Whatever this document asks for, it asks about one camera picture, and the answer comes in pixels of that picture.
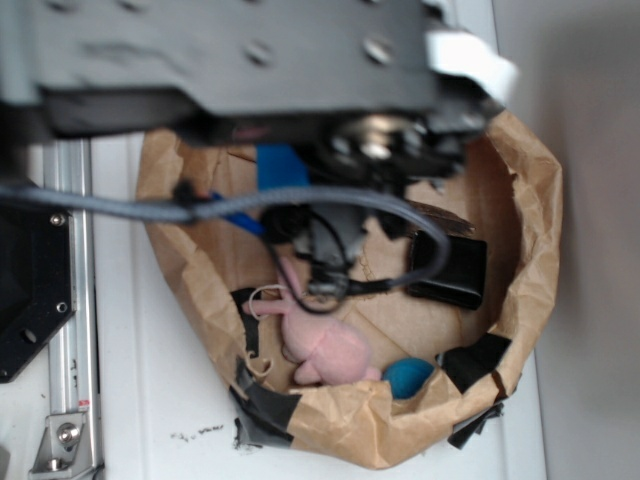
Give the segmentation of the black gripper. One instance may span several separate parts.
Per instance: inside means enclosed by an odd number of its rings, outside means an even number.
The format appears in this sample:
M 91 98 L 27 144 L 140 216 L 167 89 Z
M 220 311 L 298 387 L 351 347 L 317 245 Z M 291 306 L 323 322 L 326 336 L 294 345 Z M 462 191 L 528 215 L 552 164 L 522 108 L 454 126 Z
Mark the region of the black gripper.
M 263 221 L 273 242 L 290 241 L 312 267 L 312 293 L 361 295 L 388 291 L 437 275 L 446 265 L 451 245 L 434 221 L 415 208 L 393 207 L 419 180 L 438 181 L 464 166 L 465 132 L 434 130 L 423 122 L 391 115 L 370 115 L 342 124 L 315 147 L 294 152 L 312 171 L 314 186 L 344 192 L 362 187 L 354 201 L 325 195 L 299 206 L 272 207 Z M 424 265 L 395 279 L 357 282 L 349 271 L 366 237 L 364 222 L 375 216 L 389 239 L 410 225 L 427 234 L 432 247 Z

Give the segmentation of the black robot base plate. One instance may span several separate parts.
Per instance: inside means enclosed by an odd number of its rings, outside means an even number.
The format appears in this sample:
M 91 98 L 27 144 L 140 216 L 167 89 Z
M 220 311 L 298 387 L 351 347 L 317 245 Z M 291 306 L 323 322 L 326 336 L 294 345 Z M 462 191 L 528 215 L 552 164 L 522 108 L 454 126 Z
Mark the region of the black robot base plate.
M 1 382 L 14 381 L 74 312 L 70 215 L 1 207 Z

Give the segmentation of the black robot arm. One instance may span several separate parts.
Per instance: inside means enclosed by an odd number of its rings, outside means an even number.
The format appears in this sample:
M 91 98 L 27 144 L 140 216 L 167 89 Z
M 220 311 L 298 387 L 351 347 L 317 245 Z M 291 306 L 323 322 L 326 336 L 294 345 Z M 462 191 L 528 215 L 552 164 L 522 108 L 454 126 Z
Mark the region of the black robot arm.
M 146 222 L 194 223 L 275 205 L 358 206 L 450 243 L 406 185 L 458 173 L 508 101 L 517 67 L 462 27 L 450 1 L 5 1 L 1 199 Z M 168 128 L 196 146 L 284 143 L 311 187 L 182 206 L 30 186 L 19 145 Z

